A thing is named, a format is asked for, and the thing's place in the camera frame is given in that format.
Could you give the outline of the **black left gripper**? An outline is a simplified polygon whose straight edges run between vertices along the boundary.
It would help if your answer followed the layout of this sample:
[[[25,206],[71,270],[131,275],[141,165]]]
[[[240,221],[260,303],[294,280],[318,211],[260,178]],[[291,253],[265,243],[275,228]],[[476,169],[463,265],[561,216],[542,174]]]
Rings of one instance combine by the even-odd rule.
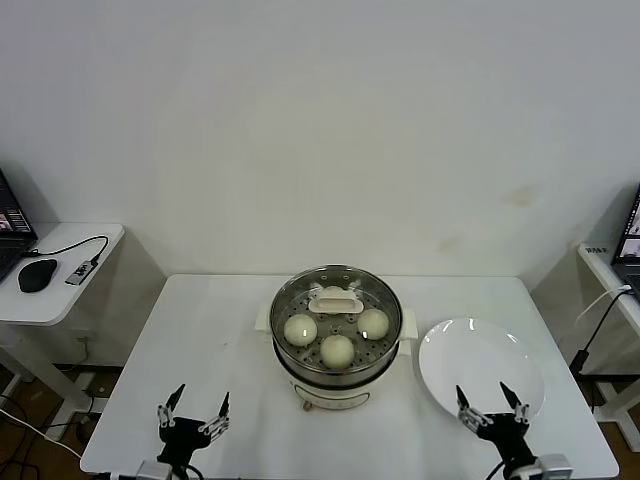
[[[185,387],[185,384],[181,384],[164,404],[157,407],[159,438],[164,444],[157,456],[160,463],[189,464],[195,451],[207,448],[229,428],[229,392],[224,397],[218,415],[206,423],[184,417],[174,418],[174,410]]]

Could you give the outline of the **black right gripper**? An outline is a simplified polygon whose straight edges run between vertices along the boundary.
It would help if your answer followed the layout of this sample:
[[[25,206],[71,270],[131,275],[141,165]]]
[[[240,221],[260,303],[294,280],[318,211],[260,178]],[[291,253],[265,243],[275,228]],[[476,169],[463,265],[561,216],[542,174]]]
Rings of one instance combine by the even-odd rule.
[[[523,403],[518,395],[504,382],[499,383],[504,398],[511,408],[510,413],[487,414],[473,408],[462,388],[456,386],[458,405],[457,418],[472,433],[491,442],[506,468],[520,468],[533,465],[536,457],[525,441],[529,429],[528,403]]]

